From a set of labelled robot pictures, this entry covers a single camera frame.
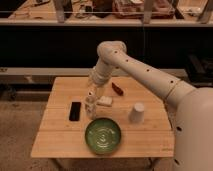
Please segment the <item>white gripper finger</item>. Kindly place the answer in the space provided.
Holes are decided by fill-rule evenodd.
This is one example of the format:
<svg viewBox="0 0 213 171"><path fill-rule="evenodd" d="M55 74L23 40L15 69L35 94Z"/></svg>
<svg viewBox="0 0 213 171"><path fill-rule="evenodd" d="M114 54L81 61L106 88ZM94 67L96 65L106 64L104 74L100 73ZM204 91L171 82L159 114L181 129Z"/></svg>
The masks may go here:
<svg viewBox="0 0 213 171"><path fill-rule="evenodd" d="M97 98L96 96L92 96L92 104L96 105Z"/></svg>
<svg viewBox="0 0 213 171"><path fill-rule="evenodd" d="M91 96L88 95L88 96L86 97L86 102L87 102L87 103L91 103Z"/></svg>

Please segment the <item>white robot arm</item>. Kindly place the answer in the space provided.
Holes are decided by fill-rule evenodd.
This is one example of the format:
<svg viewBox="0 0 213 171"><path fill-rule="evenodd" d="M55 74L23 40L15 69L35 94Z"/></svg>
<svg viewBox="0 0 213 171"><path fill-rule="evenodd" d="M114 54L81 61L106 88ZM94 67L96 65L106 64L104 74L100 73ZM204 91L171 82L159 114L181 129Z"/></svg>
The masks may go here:
<svg viewBox="0 0 213 171"><path fill-rule="evenodd" d="M213 171L213 88L191 84L127 55L121 41L97 46L90 82L104 86L122 69L176 110L173 171Z"/></svg>

